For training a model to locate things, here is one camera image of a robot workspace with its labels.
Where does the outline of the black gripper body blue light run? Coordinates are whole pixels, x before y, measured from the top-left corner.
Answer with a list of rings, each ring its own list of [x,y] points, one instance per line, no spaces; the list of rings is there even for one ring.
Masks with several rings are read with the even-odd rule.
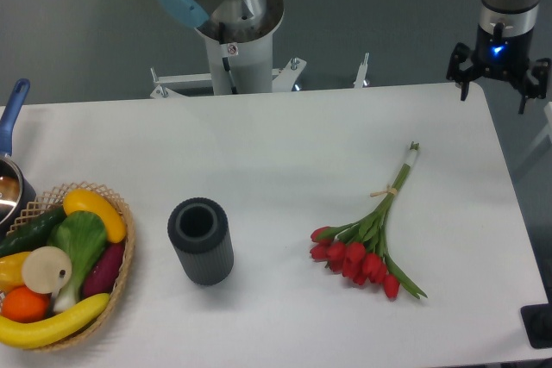
[[[502,81],[521,81],[528,70],[533,30],[495,41],[491,34],[478,28],[471,56],[475,77]]]

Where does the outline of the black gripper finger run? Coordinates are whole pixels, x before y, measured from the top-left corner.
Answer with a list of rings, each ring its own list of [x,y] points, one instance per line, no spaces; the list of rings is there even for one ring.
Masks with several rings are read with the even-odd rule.
[[[549,89],[551,78],[551,59],[543,58],[529,62],[522,77],[521,101],[518,113],[522,115],[529,100],[544,99]]]
[[[475,52],[464,43],[457,43],[450,55],[446,79],[460,88],[462,101],[467,99],[470,83],[482,74],[483,65]]]

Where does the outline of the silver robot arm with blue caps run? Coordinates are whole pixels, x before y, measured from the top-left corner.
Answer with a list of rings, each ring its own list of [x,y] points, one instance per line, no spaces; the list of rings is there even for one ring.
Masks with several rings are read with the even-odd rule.
[[[283,0],[157,0],[204,39],[217,95],[273,92],[273,33]],[[455,46],[446,77],[466,97],[470,84],[490,78],[510,84],[523,101],[547,95],[550,59],[532,60],[530,43],[541,0],[481,0],[476,43]]]

